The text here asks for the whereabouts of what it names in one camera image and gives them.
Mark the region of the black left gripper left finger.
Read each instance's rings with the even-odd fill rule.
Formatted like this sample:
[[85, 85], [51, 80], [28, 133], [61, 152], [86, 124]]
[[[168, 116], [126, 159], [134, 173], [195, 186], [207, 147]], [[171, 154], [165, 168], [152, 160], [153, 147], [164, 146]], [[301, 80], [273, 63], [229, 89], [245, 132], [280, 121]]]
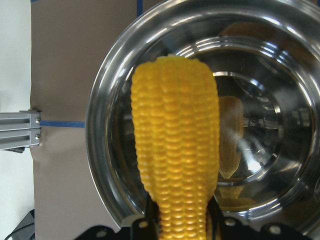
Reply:
[[145, 213], [142, 218], [134, 220], [130, 226], [124, 226], [115, 232], [104, 225], [96, 225], [85, 230], [77, 240], [159, 240], [160, 227], [158, 222], [159, 207], [147, 198]]

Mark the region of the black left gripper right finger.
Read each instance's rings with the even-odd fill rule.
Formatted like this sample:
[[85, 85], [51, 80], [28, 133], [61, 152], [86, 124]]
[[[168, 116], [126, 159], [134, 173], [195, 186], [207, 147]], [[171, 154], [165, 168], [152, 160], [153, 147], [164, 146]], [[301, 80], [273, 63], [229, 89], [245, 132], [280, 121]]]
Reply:
[[223, 212], [215, 198], [207, 205], [212, 240], [318, 240], [320, 196], [277, 197], [245, 210]]

